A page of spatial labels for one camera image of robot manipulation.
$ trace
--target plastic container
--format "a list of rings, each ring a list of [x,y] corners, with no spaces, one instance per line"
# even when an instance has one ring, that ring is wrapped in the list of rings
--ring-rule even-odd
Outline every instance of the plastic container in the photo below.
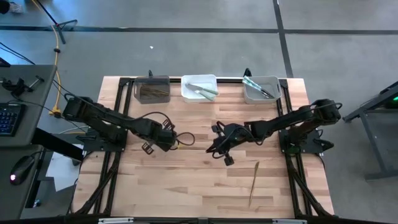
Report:
[[[142,104],[168,103],[170,101],[170,78],[156,76],[137,77],[133,86],[134,97]]]
[[[269,77],[249,77],[257,83],[261,88],[267,90],[275,98],[268,99],[260,91],[244,84],[244,100],[247,104],[262,104],[276,102],[281,96],[279,80],[275,76]]]
[[[181,78],[181,95],[186,103],[210,102],[204,96],[188,89],[185,86],[187,83],[217,91],[217,78],[215,75],[184,75]]]

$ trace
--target white paper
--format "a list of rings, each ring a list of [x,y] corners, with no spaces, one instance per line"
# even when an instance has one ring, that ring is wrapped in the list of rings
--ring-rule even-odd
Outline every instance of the white paper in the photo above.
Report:
[[[81,144],[74,146],[83,149]],[[79,170],[80,166],[74,166],[70,158],[54,152],[45,176],[54,178],[55,191],[59,191],[75,183],[79,177]]]

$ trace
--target wooden table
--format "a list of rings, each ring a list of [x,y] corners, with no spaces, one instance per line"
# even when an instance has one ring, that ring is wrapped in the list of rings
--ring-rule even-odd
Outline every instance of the wooden table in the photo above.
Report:
[[[119,77],[104,77],[98,102],[114,107]],[[308,104],[304,80],[288,79],[293,109]],[[231,150],[235,164],[226,167],[223,159],[213,159],[205,150],[216,134],[216,121],[240,123],[277,116],[276,103],[247,105],[242,84],[219,84],[214,103],[184,103],[180,84],[172,84],[171,100],[166,104],[141,105],[131,98],[129,116],[151,111],[166,113],[178,133],[192,132],[193,146],[179,150],[156,150],[148,156],[143,141],[129,133],[122,154],[113,200],[113,216],[130,217],[219,217],[219,218],[293,218],[293,206],[284,156],[280,153],[277,133],[263,146],[244,143]],[[163,122],[161,115],[149,118]],[[78,179],[73,209],[77,210],[98,185],[103,152],[95,152],[83,163]],[[324,208],[333,213],[325,171],[320,158],[303,154],[309,189]],[[254,165],[259,161],[256,186],[250,208],[249,195]],[[108,195],[104,191],[103,207]],[[302,193],[298,190],[302,211]]]

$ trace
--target computer mouse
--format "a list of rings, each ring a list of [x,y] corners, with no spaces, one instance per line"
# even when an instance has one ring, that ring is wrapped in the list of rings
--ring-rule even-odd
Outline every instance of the computer mouse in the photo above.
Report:
[[[35,159],[33,156],[23,156],[11,169],[10,183],[12,185],[20,185],[26,180]]]

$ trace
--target gray floor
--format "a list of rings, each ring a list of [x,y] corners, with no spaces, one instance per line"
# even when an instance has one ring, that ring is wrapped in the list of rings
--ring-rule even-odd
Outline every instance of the gray floor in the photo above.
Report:
[[[43,2],[60,22],[78,19],[80,26],[276,28],[271,0]],[[393,0],[280,0],[279,4],[286,29],[398,29],[398,2]],[[49,24],[30,1],[26,8],[24,15],[1,15],[0,25]],[[277,34],[67,32],[65,37],[68,43],[61,46],[58,65],[62,84],[94,100],[103,76],[145,75],[148,69],[155,75],[240,77],[250,67],[254,74],[286,77]],[[342,102],[342,115],[398,79],[396,35],[287,35],[286,39],[294,77],[305,79],[310,100]],[[0,31],[0,41],[36,63],[53,63],[52,32]],[[25,63],[2,51],[0,57]],[[53,89],[47,107],[52,108],[55,94]],[[47,112],[39,126],[53,133],[72,127]],[[378,167],[361,122],[340,121],[324,130],[323,138],[335,143],[325,153],[335,213],[397,223],[398,178],[364,180],[364,174]]]

